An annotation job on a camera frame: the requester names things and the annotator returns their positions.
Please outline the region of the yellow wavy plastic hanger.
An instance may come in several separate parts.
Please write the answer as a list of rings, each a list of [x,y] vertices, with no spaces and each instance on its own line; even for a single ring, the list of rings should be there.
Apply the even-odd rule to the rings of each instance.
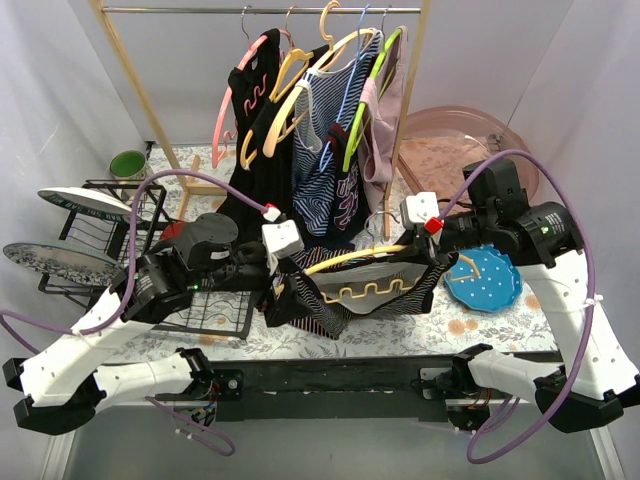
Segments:
[[[427,270],[437,267],[448,270],[454,264],[428,265],[419,259],[414,250],[414,229],[407,239],[394,245],[345,252],[322,247],[303,249],[281,259],[276,271],[286,277],[298,275],[305,284],[311,282],[312,276],[319,275],[321,279],[311,283],[311,296],[327,305],[337,303],[348,307],[370,294],[399,295],[414,288],[415,283],[408,281],[410,273],[416,273],[415,282],[420,282]]]

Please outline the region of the black white striped tank top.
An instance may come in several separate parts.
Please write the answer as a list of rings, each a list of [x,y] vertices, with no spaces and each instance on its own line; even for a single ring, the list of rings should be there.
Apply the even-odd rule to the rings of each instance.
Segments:
[[[317,247],[289,258],[269,255],[273,284],[262,303],[267,325],[289,324],[337,339],[357,320],[426,314],[435,287],[459,258],[429,258],[405,245],[377,256],[348,254]]]

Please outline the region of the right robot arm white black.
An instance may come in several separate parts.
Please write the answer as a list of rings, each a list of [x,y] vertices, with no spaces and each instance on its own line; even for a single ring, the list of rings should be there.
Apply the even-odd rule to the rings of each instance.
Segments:
[[[536,363],[478,344],[424,386],[475,397],[498,390],[535,404],[563,433],[608,425],[639,403],[639,370],[621,348],[595,292],[595,262],[566,196],[530,205],[514,162],[494,156],[463,169],[471,211],[444,212],[444,253],[494,247],[535,294],[562,362]]]

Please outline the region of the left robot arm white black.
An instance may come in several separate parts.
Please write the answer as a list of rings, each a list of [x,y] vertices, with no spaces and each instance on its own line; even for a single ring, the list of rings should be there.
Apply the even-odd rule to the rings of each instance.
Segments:
[[[22,393],[13,411],[19,427],[61,435],[119,403],[154,398],[238,400],[243,374],[215,368],[198,348],[179,348],[156,361],[108,366],[113,353],[202,291],[251,292],[271,286],[279,260],[302,250],[291,220],[268,222],[258,241],[239,244],[229,217],[203,214],[132,262],[115,277],[69,332],[27,359],[2,367],[8,387]]]

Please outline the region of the pink wavy plastic hanger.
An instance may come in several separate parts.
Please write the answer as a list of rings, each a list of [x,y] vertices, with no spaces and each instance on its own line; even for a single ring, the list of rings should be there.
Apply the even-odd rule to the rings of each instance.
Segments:
[[[258,48],[267,40],[265,35],[260,35],[255,40],[252,40],[249,34],[246,32],[244,26],[244,18],[246,14],[250,12],[252,15],[266,16],[266,15],[283,15],[284,10],[282,8],[265,7],[254,9],[251,5],[246,5],[241,9],[241,30],[247,37],[248,48],[242,58],[240,59],[237,69],[243,71],[245,67],[254,58]],[[217,168],[220,162],[226,157],[228,152],[229,143],[237,136],[237,131],[233,128],[226,129],[226,115],[231,106],[232,89],[227,86],[222,97],[222,102],[216,118],[216,123],[212,136],[212,153],[211,153],[211,166]]]

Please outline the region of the peach plastic hanger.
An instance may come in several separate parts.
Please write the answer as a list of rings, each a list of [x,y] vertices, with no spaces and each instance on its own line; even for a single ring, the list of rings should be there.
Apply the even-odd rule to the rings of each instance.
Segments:
[[[309,74],[319,74],[328,71],[338,59],[345,54],[347,47],[355,40],[362,41],[367,44],[376,34],[374,28],[357,29],[342,39],[335,41],[332,35],[329,35],[325,29],[326,17],[331,12],[336,12],[341,7],[339,1],[329,1],[321,13],[319,21],[319,33],[329,46],[328,51],[323,54],[316,63],[308,68],[302,76],[296,81],[293,90],[284,98],[284,103],[278,110],[263,143],[262,153],[267,158],[274,156],[276,146],[291,134],[296,126],[308,115],[308,109],[301,114],[296,114],[296,104],[298,98],[303,94],[303,81]]]

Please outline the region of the blue white striped tank top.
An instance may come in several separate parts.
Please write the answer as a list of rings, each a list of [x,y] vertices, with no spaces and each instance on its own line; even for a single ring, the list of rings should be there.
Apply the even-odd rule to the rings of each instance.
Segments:
[[[363,58],[358,63],[348,104],[340,121],[340,126],[347,132],[369,75],[369,67],[382,46],[383,34],[376,29],[375,36],[362,47]],[[336,71],[307,75],[303,81],[303,94],[296,104],[296,114],[308,109],[308,115],[296,126],[293,134],[292,203],[306,231],[313,237],[330,236],[328,221],[333,181],[327,168],[324,172],[319,171],[319,161],[329,141],[329,128],[338,115],[353,60]]]

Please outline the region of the green plastic hanger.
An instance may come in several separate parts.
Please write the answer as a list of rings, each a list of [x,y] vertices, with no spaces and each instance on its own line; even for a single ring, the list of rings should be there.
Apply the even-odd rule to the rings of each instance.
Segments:
[[[343,171],[346,172],[351,155],[357,153],[363,162],[362,171],[367,181],[378,181],[380,165],[391,160],[388,150],[395,141],[403,99],[407,28],[399,26],[383,40],[350,123],[346,159],[343,161]]]

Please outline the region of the blue dotted plate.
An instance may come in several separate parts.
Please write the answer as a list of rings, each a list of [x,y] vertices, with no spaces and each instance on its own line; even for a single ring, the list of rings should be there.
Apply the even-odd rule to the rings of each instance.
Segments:
[[[512,307],[522,293],[520,273],[492,245],[464,250],[444,275],[454,299],[471,310],[497,313]]]

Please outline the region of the floral tablecloth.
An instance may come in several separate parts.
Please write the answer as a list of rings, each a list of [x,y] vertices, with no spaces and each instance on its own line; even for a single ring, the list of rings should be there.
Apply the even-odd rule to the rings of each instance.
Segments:
[[[555,342],[529,287],[517,302],[498,314],[468,310],[444,287],[434,292],[430,313],[395,320],[351,323],[332,340],[290,325],[266,326],[253,315],[248,337],[152,330],[136,337],[112,357],[113,363],[164,358],[177,348],[199,348],[212,360],[283,360],[338,357],[391,357],[455,354],[478,343],[506,352],[546,352]]]

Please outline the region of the pink translucent plastic basin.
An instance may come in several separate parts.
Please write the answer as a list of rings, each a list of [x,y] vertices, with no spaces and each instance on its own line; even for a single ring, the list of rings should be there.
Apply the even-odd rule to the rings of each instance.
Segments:
[[[412,193],[451,197],[465,166],[504,150],[526,151],[524,140],[495,117],[470,107],[434,107],[407,116],[398,168]]]

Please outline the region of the red bowl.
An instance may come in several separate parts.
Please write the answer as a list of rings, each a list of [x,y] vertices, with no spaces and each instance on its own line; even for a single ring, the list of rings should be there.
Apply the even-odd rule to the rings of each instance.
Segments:
[[[174,223],[168,225],[162,231],[162,233],[160,235],[160,239],[162,241],[174,239],[175,237],[177,237],[181,233],[181,231],[182,231],[182,229],[184,228],[185,225],[186,225],[186,223],[183,222],[183,221],[177,221],[177,222],[174,222]]]

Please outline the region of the navy jersey with letters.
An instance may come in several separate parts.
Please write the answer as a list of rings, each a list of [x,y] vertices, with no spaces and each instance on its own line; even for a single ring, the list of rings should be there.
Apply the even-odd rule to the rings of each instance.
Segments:
[[[358,165],[358,154],[351,155],[348,170],[343,171],[349,133],[338,123],[328,132],[330,160],[327,169],[333,181],[332,201],[328,221],[328,234],[345,241],[355,237],[364,227],[369,212],[363,181]]]

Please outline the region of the wooden clothes rack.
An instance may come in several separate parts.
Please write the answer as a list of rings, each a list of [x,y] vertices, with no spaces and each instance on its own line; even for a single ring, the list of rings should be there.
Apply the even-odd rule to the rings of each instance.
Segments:
[[[244,22],[244,16],[247,12],[250,15],[286,15],[287,17],[290,14],[294,15],[320,15],[320,26],[319,31],[321,37],[325,41],[333,41],[332,38],[329,38],[325,31],[324,22],[326,15],[334,14],[334,15],[355,15],[362,13],[363,8],[347,8],[347,7],[339,7],[339,6],[326,6],[325,7],[291,7],[288,10],[284,8],[254,8],[251,6],[244,6],[242,9],[232,8],[232,7],[119,7],[119,6],[106,6],[102,1],[87,1],[91,10],[96,16],[98,24],[102,27],[102,30],[106,36],[107,41],[111,45],[113,53],[116,59],[119,61],[119,64],[125,74],[125,77],[128,79],[130,86],[132,87],[140,106],[143,109],[143,113],[146,117],[147,122],[151,126],[154,134],[155,140],[157,140],[169,161],[169,164],[174,169],[181,169],[181,166],[177,160],[177,157],[174,154],[173,146],[164,131],[159,118],[157,117],[155,108],[152,104],[151,98],[149,97],[142,81],[140,80],[138,73],[134,67],[132,60],[129,57],[128,52],[124,44],[122,43],[120,36],[116,30],[115,25],[109,18],[110,13],[120,13],[120,14],[194,14],[194,15],[240,15],[242,17],[241,23]],[[396,141],[394,144],[393,156],[392,156],[392,168],[395,173],[396,170],[399,171],[399,160],[400,160],[400,148],[401,142],[403,140],[404,130],[406,126],[406,119],[408,116],[409,105],[412,97],[412,92],[415,84],[416,75],[418,72],[420,56],[422,52],[422,45],[425,38],[425,33],[427,30],[427,21],[429,18],[431,9],[431,1],[422,1],[421,7],[387,7],[385,8],[370,8],[368,11],[371,14],[416,14],[419,15],[416,37],[414,41],[413,50],[411,53],[411,58],[409,65],[407,67],[406,74],[406,85],[404,87],[404,96],[401,108],[401,114],[399,117],[398,127],[396,129]],[[186,175],[179,174],[176,178],[181,185],[183,190],[183,194],[181,197],[180,209],[179,209],[179,220],[184,219],[184,215],[186,212],[186,208],[188,207],[191,196],[214,196],[214,197],[222,197],[226,196],[226,190],[219,186],[216,186],[212,183],[199,183],[195,181],[190,181],[186,179]],[[386,186],[385,194],[383,197],[383,211],[386,214],[391,214],[391,193],[392,193],[392,182],[388,183]]]

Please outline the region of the pink mauve garment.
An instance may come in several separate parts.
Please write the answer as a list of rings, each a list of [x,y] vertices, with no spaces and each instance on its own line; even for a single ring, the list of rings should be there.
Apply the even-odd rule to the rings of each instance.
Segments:
[[[392,155],[404,96],[408,31],[397,27],[386,39],[363,88],[357,159],[369,208],[382,202],[393,179]]]

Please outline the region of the green mug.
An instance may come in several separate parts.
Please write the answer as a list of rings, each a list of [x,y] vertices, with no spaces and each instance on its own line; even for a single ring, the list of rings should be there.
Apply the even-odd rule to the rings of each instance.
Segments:
[[[120,184],[134,185],[153,174],[144,153],[128,150],[116,155],[110,162],[109,172]]]

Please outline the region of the black garment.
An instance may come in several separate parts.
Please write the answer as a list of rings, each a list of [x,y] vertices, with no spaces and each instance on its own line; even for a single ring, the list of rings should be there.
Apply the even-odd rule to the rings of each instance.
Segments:
[[[279,102],[265,100],[238,140],[232,184],[258,203],[295,221],[307,247],[351,245],[364,227],[367,207],[356,155],[346,146],[360,97],[383,34],[354,32],[356,51],[330,71],[323,52]]]

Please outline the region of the white plate with lettering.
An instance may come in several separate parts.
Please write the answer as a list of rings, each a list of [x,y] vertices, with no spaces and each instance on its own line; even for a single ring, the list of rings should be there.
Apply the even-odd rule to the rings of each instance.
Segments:
[[[53,205],[96,218],[119,219],[132,213],[120,200],[94,189],[49,187],[38,190],[37,194]]]

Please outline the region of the blue floral patterned plate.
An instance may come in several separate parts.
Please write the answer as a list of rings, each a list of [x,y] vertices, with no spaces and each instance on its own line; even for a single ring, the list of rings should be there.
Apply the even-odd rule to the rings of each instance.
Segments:
[[[66,241],[15,242],[2,251],[24,268],[84,286],[107,286],[124,269],[96,249]]]

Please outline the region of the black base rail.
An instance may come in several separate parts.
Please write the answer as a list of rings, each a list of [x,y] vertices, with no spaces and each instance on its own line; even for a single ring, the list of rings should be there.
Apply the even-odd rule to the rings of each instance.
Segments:
[[[486,401],[439,393],[423,383],[451,368],[450,355],[214,361],[242,374],[240,398],[223,401],[220,422],[417,419],[446,422],[447,408]]]

